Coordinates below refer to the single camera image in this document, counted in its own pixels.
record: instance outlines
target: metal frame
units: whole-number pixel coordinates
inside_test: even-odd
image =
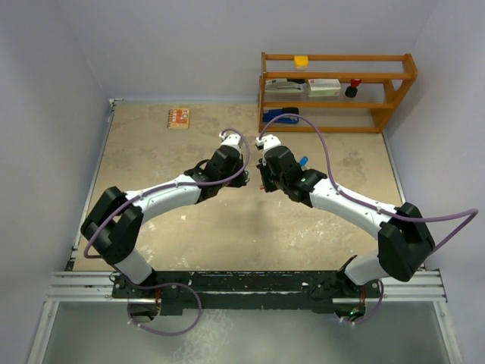
[[[98,176],[103,152],[108,140],[116,105],[119,102],[125,103],[123,99],[112,99],[111,112],[108,117],[109,127],[105,133],[104,145],[99,153],[96,170],[86,197],[80,225],[87,215],[87,209],[94,190],[95,181]],[[386,134],[383,133],[383,140],[393,169],[394,178],[402,202],[405,201],[402,185],[394,163],[392,152]],[[80,229],[74,239],[73,252],[70,260],[75,260],[80,243]],[[127,303],[128,299],[114,299],[111,295],[113,283],[109,280],[109,271],[60,271],[55,272],[49,282],[48,293],[42,311],[42,317],[30,352],[28,364],[42,364],[45,351],[48,346],[52,327],[58,312],[59,303]],[[451,316],[446,306],[447,298],[443,286],[443,280],[439,271],[418,271],[409,282],[400,282],[393,278],[384,278],[385,286],[384,301],[387,302],[433,302],[436,312],[436,319],[439,323],[441,335],[448,352],[451,364],[462,364],[462,354],[458,341],[453,331]],[[355,303],[357,299],[333,299],[334,303]],[[368,302],[376,302],[377,299],[368,299]],[[152,303],[149,299],[130,299],[131,303]]]
[[[389,156],[391,168],[393,169],[394,179],[396,180],[399,195],[401,196],[402,202],[405,202],[404,191],[402,190],[401,180],[399,179],[396,163],[394,162],[393,152],[391,151],[391,148],[389,146],[389,140],[387,139],[386,131],[383,131],[382,137],[384,139],[384,145],[386,146],[387,155]],[[446,351],[448,352],[449,361],[451,362],[451,364],[462,364],[462,352],[460,351],[460,346],[458,343],[458,339],[455,335],[451,315],[448,312],[446,302],[448,302],[448,300],[446,300],[445,302],[433,302],[436,319],[438,320],[438,323],[440,325],[441,336],[443,336],[443,341],[446,346]]]

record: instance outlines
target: blue object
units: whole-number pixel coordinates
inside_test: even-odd
[[[267,123],[271,121],[271,119],[275,118],[276,116],[282,114],[298,114],[298,108],[275,108],[273,110],[264,110],[263,111],[263,123]],[[285,117],[275,121],[275,123],[281,124],[297,124],[299,121],[298,118],[291,118]]]
[[[300,162],[299,162],[299,163],[300,163],[300,165],[301,165],[302,167],[305,167],[305,165],[307,164],[307,162],[308,162],[308,157],[307,157],[307,156],[305,156],[305,157],[303,157],[303,158],[300,160]]]

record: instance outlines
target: yellow block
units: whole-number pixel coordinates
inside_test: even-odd
[[[305,70],[308,67],[308,56],[296,55],[295,56],[295,68],[297,70]]]

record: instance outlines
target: floor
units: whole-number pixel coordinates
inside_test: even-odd
[[[190,108],[188,130],[168,130],[170,108]],[[315,110],[318,124],[329,117]],[[368,123],[368,115],[339,116]],[[111,186],[140,190],[169,181],[219,146],[218,133],[235,127],[252,142],[258,135],[256,104],[120,104],[95,182],[91,206]],[[320,141],[313,133],[278,133],[296,158],[326,171]],[[400,205],[386,147],[380,134],[325,135],[337,182],[382,202]],[[334,270],[350,256],[377,248],[364,231],[324,211],[290,201],[281,191],[264,193],[252,148],[251,181],[222,189],[197,206],[173,210],[142,226],[136,248],[156,270]],[[86,245],[84,239],[80,249]],[[76,271],[112,270],[81,254]]]

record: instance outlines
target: red object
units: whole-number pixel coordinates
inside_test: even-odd
[[[353,80],[350,80],[350,86],[356,88],[358,85],[360,85],[362,82],[362,80],[360,79],[353,79]]]

